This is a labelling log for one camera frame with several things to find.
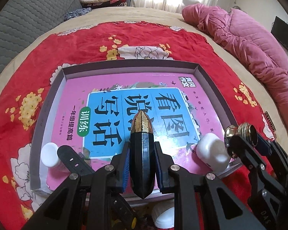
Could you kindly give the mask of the small glass jar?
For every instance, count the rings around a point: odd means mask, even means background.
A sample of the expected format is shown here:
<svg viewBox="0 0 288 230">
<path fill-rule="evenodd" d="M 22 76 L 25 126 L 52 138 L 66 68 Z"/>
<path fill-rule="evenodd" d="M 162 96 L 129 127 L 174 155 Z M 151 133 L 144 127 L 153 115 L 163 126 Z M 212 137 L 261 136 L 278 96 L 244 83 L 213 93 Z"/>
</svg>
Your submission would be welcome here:
<svg viewBox="0 0 288 230">
<path fill-rule="evenodd" d="M 226 128 L 224 134 L 225 146 L 228 148 L 230 139 L 234 135 L 242 136 L 252 147 L 256 147 L 258 143 L 258 136 L 255 127 L 247 122 L 239 126 L 230 125 Z"/>
</svg>

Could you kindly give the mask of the black yellow wrist watch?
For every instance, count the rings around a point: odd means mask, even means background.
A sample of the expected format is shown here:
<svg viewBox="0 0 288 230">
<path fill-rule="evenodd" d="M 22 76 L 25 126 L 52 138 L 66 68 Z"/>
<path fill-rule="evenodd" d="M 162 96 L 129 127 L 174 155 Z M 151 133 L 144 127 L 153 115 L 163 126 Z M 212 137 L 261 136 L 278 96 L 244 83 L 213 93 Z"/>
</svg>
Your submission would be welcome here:
<svg viewBox="0 0 288 230">
<path fill-rule="evenodd" d="M 112 229 L 112 219 L 117 218 L 123 229 L 135 229 L 137 216 L 123 198 L 129 180 L 129 144 L 122 153 L 114 155 L 111 162 L 94 171 L 70 146 L 58 149 L 58 157 L 67 169 L 80 178 L 80 190 L 89 194 L 85 206 L 87 229 Z"/>
</svg>

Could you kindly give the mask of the white bottle cap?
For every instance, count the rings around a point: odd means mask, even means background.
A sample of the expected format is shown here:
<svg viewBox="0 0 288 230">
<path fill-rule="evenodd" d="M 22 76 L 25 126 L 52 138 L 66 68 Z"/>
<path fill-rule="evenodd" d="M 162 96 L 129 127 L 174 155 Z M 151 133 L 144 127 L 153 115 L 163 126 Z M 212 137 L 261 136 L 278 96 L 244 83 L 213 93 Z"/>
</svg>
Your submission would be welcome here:
<svg viewBox="0 0 288 230">
<path fill-rule="evenodd" d="M 154 225 L 159 229 L 174 227 L 175 207 L 174 199 L 165 200 L 156 204 L 151 212 Z"/>
</svg>

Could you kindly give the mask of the white earbuds case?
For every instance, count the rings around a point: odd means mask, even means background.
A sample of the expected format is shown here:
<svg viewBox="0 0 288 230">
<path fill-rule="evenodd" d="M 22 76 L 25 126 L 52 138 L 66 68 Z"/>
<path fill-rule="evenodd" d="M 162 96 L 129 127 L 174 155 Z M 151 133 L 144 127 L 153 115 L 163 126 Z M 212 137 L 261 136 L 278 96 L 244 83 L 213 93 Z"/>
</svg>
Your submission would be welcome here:
<svg viewBox="0 0 288 230">
<path fill-rule="evenodd" d="M 223 172 L 231 159 L 224 142 L 213 133 L 207 133 L 200 139 L 195 152 L 197 157 L 216 173 Z"/>
</svg>

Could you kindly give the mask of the black gold pointed case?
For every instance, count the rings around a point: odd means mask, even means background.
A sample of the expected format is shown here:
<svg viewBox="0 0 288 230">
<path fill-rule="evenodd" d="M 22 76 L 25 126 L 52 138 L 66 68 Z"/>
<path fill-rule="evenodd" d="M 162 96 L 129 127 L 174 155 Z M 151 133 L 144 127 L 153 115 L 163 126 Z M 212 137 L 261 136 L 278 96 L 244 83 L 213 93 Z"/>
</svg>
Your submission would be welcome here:
<svg viewBox="0 0 288 230">
<path fill-rule="evenodd" d="M 156 164 L 152 124 L 142 110 L 132 120 L 129 147 L 132 190 L 138 197 L 145 199 L 154 189 Z"/>
</svg>

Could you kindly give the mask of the white pill bottle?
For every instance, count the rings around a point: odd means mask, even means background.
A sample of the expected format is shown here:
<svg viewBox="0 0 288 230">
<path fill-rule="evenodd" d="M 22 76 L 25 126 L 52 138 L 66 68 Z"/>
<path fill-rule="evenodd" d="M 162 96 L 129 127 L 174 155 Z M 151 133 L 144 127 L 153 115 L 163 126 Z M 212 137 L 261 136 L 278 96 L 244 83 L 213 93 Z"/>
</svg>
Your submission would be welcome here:
<svg viewBox="0 0 288 230">
<path fill-rule="evenodd" d="M 57 153 L 58 149 L 59 147 L 53 142 L 46 143 L 41 148 L 40 159 L 46 167 L 52 169 L 62 168 L 62 162 Z"/>
</svg>

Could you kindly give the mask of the pink children's book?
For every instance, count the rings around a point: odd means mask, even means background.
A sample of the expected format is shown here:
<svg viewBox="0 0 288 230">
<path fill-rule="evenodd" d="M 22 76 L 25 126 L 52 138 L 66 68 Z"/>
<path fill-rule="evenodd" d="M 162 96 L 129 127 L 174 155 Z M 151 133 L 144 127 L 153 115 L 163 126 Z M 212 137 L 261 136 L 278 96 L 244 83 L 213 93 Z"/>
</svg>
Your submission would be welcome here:
<svg viewBox="0 0 288 230">
<path fill-rule="evenodd" d="M 219 138 L 233 124 L 231 110 L 199 71 L 120 73 L 71 78 L 59 75 L 41 113 L 42 143 L 67 144 L 83 153 L 94 169 L 108 164 L 129 140 L 134 115 L 145 111 L 154 138 L 175 163 L 193 173 L 208 166 L 194 146 L 207 133 Z"/>
</svg>

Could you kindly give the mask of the red floral blanket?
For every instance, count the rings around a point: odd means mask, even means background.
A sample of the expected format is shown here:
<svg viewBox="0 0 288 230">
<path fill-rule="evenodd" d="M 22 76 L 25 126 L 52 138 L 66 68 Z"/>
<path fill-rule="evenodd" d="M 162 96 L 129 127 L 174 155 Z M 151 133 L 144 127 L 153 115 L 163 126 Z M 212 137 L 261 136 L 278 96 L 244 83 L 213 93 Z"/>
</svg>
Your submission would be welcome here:
<svg viewBox="0 0 288 230">
<path fill-rule="evenodd" d="M 217 85 L 237 122 L 273 138 L 254 90 L 249 89 L 206 38 L 184 27 L 146 21 L 107 22 L 60 30 L 15 60 L 18 69 L 0 95 L 0 222 L 20 229 L 41 201 L 29 189 L 33 131 L 59 67 L 123 58 L 120 47 L 151 46 L 153 56 L 199 63 Z"/>
</svg>

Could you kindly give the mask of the black television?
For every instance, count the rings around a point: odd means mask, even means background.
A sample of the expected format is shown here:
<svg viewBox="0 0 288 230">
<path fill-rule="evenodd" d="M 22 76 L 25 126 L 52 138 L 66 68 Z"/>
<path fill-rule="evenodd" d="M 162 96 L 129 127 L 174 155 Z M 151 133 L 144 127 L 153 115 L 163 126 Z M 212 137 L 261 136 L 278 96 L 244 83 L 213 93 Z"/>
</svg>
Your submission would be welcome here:
<svg viewBox="0 0 288 230">
<path fill-rule="evenodd" d="M 288 50 L 288 23 L 276 16 L 271 34 Z"/>
</svg>

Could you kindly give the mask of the pink quilt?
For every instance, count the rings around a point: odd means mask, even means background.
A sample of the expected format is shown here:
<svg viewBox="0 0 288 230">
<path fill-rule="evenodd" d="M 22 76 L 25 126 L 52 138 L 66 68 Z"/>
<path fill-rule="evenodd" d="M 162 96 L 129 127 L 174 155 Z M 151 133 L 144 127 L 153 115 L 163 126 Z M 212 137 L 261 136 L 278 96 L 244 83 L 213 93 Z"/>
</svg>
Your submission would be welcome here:
<svg viewBox="0 0 288 230">
<path fill-rule="evenodd" d="M 288 57 L 264 26 L 239 9 L 201 3 L 186 6 L 183 19 L 235 56 L 274 100 L 288 131 Z"/>
</svg>

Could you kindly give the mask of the grey cardboard tray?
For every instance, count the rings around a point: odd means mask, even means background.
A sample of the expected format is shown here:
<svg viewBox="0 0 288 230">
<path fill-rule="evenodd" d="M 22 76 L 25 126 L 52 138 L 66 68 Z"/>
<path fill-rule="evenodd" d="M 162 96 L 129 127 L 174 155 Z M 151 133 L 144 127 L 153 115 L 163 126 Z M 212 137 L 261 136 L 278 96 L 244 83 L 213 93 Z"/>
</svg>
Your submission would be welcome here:
<svg viewBox="0 0 288 230">
<path fill-rule="evenodd" d="M 33 192 L 48 196 L 67 170 L 44 145 L 69 145 L 97 170 L 122 152 L 134 115 L 145 111 L 164 153 L 205 173 L 194 146 L 207 133 L 223 137 L 237 121 L 197 63 L 126 59 L 64 67 L 52 82 L 35 127 L 29 159 Z"/>
</svg>

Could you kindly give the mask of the beige bed sheet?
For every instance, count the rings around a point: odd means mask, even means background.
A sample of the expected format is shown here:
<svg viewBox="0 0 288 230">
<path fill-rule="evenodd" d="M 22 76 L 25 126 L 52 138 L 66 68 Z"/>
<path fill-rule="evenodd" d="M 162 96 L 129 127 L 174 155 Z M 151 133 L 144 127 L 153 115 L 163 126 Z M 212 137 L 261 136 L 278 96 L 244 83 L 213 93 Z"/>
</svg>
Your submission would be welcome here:
<svg viewBox="0 0 288 230">
<path fill-rule="evenodd" d="M 103 22 L 113 21 L 147 21 L 150 23 L 158 23 L 169 26 L 178 26 L 186 31 L 201 34 L 206 38 L 208 43 L 213 47 L 215 53 L 223 59 L 224 62 L 237 74 L 241 81 L 251 89 L 255 99 L 259 102 L 264 111 L 267 111 L 276 128 L 276 140 L 288 154 L 288 132 L 284 123 L 279 116 L 277 107 L 274 105 L 273 99 L 265 90 L 264 86 L 255 79 L 255 77 L 230 53 L 225 51 L 221 46 L 215 43 L 208 35 L 200 32 L 197 28 L 185 23 L 181 14 L 157 10 L 152 8 L 135 8 L 135 7 L 108 7 L 95 9 L 92 12 L 71 19 L 67 22 L 59 24 L 50 31 L 35 39 L 35 41 L 19 53 L 0 74 L 0 94 L 2 90 L 26 59 L 29 53 L 35 49 L 49 35 L 60 33 L 63 31 L 94 25 Z"/>
</svg>

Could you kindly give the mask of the blue patterned cloth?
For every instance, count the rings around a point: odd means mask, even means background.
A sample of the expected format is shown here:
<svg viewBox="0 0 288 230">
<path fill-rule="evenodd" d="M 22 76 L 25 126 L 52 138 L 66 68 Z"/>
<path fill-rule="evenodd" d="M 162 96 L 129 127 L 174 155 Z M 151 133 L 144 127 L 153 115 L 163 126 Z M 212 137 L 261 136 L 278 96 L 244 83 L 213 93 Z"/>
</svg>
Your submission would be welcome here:
<svg viewBox="0 0 288 230">
<path fill-rule="evenodd" d="M 86 15 L 89 12 L 91 12 L 91 8 L 90 7 L 89 8 L 79 8 L 79 9 L 73 10 L 73 11 L 68 12 L 67 14 L 65 14 L 64 21 L 68 21 L 70 19 Z"/>
</svg>

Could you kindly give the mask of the grey quilted headboard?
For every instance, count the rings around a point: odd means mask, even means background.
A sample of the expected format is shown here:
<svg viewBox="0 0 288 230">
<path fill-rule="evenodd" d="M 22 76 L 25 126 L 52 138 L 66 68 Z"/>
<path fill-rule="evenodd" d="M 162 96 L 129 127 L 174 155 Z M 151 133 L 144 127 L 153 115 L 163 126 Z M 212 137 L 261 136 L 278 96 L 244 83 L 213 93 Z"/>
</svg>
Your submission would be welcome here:
<svg viewBox="0 0 288 230">
<path fill-rule="evenodd" d="M 80 7 L 79 0 L 9 0 L 0 12 L 0 74 L 35 39 Z"/>
</svg>

